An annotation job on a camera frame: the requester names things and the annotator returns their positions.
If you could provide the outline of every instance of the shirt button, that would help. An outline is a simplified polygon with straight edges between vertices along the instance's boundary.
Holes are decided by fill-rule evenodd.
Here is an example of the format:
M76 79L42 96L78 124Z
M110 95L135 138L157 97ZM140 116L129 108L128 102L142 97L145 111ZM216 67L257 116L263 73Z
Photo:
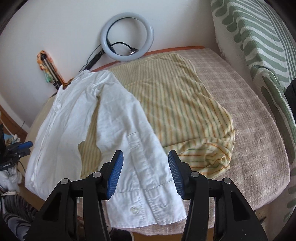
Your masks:
M139 209L136 208L136 207L131 207L131 212L132 212L133 214L137 214L137 213L139 212Z

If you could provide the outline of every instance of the orange fabric edge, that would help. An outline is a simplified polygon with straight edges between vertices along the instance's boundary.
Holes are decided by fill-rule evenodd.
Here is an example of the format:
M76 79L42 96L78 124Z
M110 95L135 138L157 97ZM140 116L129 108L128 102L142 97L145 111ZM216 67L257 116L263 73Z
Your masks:
M150 51L147 52L146 54L144 54L144 56L147 55L151 55L151 54L157 54L157 53L166 53L166 52L172 52L172 51L178 51L178 50L189 50L189 49L204 49L204 46L187 46L187 47L176 47L176 48L168 48L168 49L159 49L159 50L155 50L155 51ZM112 63L109 64L105 64L99 68L96 68L94 70L92 70L92 72L98 72L104 68L107 68L109 66L112 66L116 63L118 63L119 61L114 61Z

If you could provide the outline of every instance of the beige blanket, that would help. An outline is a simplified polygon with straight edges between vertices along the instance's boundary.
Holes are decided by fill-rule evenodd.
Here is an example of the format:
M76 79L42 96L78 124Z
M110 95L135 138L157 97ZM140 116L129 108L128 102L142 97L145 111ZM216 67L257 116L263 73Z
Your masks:
M289 182L289 166L282 139L268 111L245 81L210 49L176 53L192 62L208 91L233 117L236 140L231 168L217 179L230 177L253 209L272 201ZM43 115L36 118L27 140L34 142L45 117L46 111L43 111ZM27 160L21 161L26 166ZM209 227L213 227L213 200L209 219ZM184 225L185 220L130 230L147 235L173 234L182 233Z

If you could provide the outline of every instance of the metal screw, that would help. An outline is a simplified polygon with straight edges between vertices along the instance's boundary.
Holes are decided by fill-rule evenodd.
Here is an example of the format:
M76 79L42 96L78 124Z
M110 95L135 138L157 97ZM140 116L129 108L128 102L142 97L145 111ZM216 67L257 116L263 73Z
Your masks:
M94 172L93 173L93 177L100 177L101 176L101 173L100 172Z
M61 184L67 184L69 182L69 180L67 178L63 178L61 180Z
M231 179L230 178L224 178L223 182L225 182L226 184L230 184L231 183Z
M191 173L191 176L192 176L192 177L199 177L200 174L199 174L198 172L192 172L192 173Z

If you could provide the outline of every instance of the white shirt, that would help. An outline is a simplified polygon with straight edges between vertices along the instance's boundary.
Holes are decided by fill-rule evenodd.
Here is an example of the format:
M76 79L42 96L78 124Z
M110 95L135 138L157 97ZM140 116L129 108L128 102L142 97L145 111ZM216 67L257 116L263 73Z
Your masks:
M78 144L86 139L97 96L98 170L116 150L124 156L115 194L106 202L110 225L133 228L184 219L168 157L139 101L110 71L83 71L65 90L59 89L34 143L25 186L45 200L61 179L80 179Z

